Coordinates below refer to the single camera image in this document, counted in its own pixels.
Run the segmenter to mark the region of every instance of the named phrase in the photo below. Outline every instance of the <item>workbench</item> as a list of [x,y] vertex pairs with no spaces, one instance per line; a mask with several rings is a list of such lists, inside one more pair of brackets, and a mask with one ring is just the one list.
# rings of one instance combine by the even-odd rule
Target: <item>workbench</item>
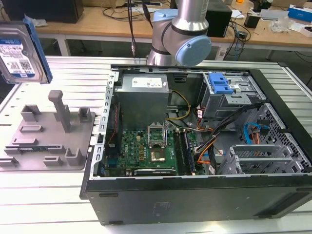
[[[62,90],[70,111],[81,106],[97,114],[92,146],[105,97],[111,64],[145,64],[144,59],[47,57],[53,74],[51,84],[15,85],[0,105],[0,153],[11,140],[25,104],[36,104],[41,111],[55,111],[48,100],[50,90]],[[291,111],[312,135],[312,93],[288,68],[277,63],[204,61],[207,68],[259,69]],[[280,233],[312,230],[312,202],[281,219],[121,225],[103,227],[88,200],[79,198],[84,171],[0,173],[1,233]]]
[[[235,1],[232,7],[247,13],[252,3],[245,1],[238,4]],[[114,14],[115,17],[125,17],[127,12]],[[236,19],[239,24],[244,24],[244,19]],[[51,38],[58,41],[61,55],[70,56],[68,39],[97,40],[97,41],[131,41],[129,23],[108,18],[102,14],[100,7],[84,7],[82,17],[76,24],[48,22],[49,26],[37,28],[40,38]],[[273,33],[269,29],[269,21],[260,20],[256,29],[249,29],[252,36],[245,48],[265,50],[286,50],[312,52],[312,39],[299,32]],[[134,21],[134,35],[137,42],[152,43],[152,29],[146,20]],[[226,50],[234,40],[234,32],[227,30],[224,38],[211,38],[212,45],[218,47],[215,60],[223,60]]]

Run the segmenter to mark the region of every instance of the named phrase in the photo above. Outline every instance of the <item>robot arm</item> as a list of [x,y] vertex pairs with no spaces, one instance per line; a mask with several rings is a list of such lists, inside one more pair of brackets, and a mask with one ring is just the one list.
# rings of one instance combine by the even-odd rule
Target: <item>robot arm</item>
[[180,0],[178,10],[154,13],[152,50],[148,65],[195,66],[211,51],[206,20],[209,0]]

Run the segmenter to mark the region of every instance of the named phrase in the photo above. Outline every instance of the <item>white table leg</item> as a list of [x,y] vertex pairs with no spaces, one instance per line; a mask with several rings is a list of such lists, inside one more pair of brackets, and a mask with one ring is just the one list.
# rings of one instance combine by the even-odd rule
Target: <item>white table leg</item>
[[269,50],[267,56],[265,57],[267,60],[271,60],[275,50]]
[[70,56],[71,54],[70,54],[70,50],[69,50],[66,37],[63,35],[60,35],[59,37],[57,37],[57,40],[58,40],[60,53],[62,54],[62,56]]
[[226,51],[228,50],[228,47],[229,47],[228,44],[219,45],[219,49],[216,53],[215,60],[223,61]]

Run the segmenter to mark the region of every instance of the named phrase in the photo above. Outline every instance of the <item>blue cable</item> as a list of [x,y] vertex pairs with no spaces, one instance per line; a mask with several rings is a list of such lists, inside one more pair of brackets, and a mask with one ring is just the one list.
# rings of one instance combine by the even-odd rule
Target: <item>blue cable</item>
[[246,123],[244,125],[244,135],[245,135],[245,139],[247,141],[247,144],[251,145],[251,140],[249,139],[249,134],[248,134],[248,126],[249,125],[253,125],[253,126],[256,126],[258,129],[261,129],[261,128],[264,128],[264,129],[268,129],[269,127],[267,125],[260,125],[260,124],[257,124],[257,123],[254,123],[254,122],[249,122],[249,123]]

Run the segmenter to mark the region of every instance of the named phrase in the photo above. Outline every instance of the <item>black box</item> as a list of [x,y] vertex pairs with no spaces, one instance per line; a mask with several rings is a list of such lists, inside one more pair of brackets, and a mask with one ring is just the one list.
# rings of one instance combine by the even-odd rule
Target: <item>black box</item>
[[232,10],[222,0],[210,0],[206,20],[209,23],[207,36],[225,37],[231,19]]
[[82,0],[2,0],[10,20],[24,14],[38,20],[77,23],[83,13]]

